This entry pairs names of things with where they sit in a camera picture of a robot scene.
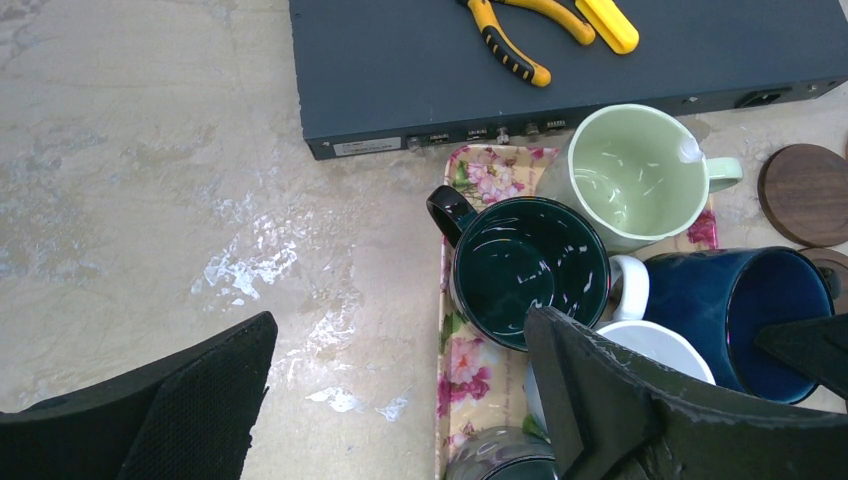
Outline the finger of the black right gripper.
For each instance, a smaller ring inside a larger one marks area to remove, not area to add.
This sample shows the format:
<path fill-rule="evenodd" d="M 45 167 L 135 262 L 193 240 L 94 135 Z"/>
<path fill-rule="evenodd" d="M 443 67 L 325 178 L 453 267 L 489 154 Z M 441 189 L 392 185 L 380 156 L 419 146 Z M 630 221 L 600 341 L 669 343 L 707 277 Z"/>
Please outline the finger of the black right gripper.
<path fill-rule="evenodd" d="M 814 383 L 847 399 L 847 315 L 762 328 L 755 344 Z"/>

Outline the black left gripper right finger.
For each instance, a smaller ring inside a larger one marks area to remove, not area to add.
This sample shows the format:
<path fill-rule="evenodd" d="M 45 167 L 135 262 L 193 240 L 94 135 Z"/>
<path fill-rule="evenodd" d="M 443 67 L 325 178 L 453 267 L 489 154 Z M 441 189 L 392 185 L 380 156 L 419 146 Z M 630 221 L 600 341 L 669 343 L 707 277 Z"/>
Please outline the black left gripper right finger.
<path fill-rule="evenodd" d="M 847 418 L 672 370 L 552 307 L 524 334 L 565 479 L 843 479 Z"/>

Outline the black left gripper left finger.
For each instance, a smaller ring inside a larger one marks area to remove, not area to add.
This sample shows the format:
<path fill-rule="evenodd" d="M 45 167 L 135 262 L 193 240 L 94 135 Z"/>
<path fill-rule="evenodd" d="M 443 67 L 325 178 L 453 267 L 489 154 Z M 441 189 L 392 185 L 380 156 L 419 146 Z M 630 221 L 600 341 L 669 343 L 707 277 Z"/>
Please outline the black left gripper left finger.
<path fill-rule="evenodd" d="M 240 478 L 277 333 L 262 312 L 160 360 L 2 414 L 2 478 Z"/>

